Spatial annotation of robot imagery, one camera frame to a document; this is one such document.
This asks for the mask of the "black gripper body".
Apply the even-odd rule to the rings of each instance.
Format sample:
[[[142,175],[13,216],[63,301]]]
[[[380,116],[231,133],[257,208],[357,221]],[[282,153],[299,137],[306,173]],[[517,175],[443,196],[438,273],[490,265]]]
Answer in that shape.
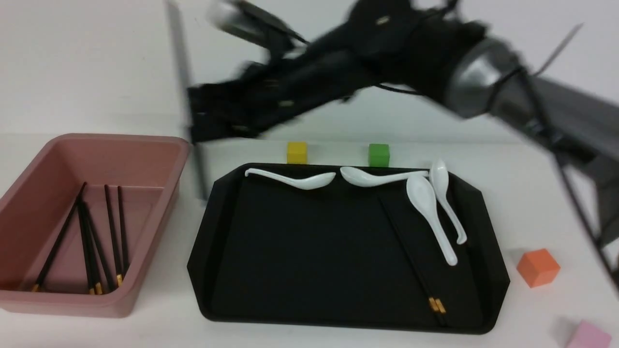
[[[307,49],[252,64],[239,77],[188,88],[190,138],[203,143],[264,132],[382,81],[375,59],[351,49]]]

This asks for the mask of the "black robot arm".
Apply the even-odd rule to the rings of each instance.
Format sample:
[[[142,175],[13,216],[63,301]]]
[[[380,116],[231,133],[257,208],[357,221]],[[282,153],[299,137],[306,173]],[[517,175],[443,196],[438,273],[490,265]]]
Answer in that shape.
[[[462,119],[499,117],[551,152],[560,170],[594,182],[597,247],[618,239],[618,107],[529,72],[457,2],[416,9],[410,0],[358,0],[344,22],[312,41],[246,0],[215,3],[214,25],[269,51],[228,81],[188,86],[193,144],[256,138],[359,90],[407,86]]]

